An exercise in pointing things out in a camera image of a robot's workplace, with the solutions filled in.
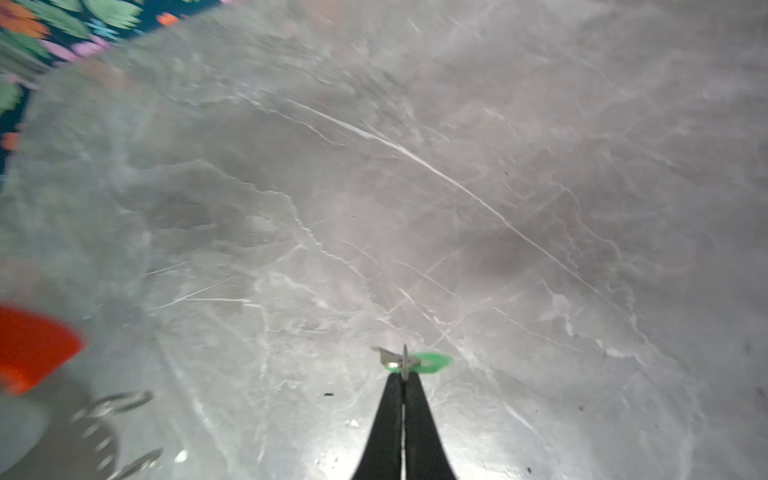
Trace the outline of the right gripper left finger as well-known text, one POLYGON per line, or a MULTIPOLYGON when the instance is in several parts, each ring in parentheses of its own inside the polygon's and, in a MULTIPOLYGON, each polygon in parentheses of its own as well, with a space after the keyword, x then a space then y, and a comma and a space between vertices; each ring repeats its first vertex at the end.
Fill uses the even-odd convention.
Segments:
POLYGON ((404 382, 391 373, 352 480, 400 480, 402 474, 404 382))

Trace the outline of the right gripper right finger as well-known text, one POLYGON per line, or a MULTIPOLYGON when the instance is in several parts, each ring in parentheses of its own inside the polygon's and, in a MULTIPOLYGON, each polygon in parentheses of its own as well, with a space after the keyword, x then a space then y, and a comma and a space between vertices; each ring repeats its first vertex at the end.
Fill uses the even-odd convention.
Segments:
POLYGON ((407 480, 455 480, 419 375, 404 382, 404 461, 407 480))

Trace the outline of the key with green cover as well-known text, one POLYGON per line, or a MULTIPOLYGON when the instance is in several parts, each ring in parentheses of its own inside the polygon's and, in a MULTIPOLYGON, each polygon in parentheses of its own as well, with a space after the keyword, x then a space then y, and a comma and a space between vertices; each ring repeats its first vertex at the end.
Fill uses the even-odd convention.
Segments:
POLYGON ((449 355, 436 352, 412 352, 406 346, 400 351, 391 351, 383 347, 372 347, 379 355, 381 365, 390 373, 400 375, 404 380, 410 374, 436 374, 453 363, 449 355))

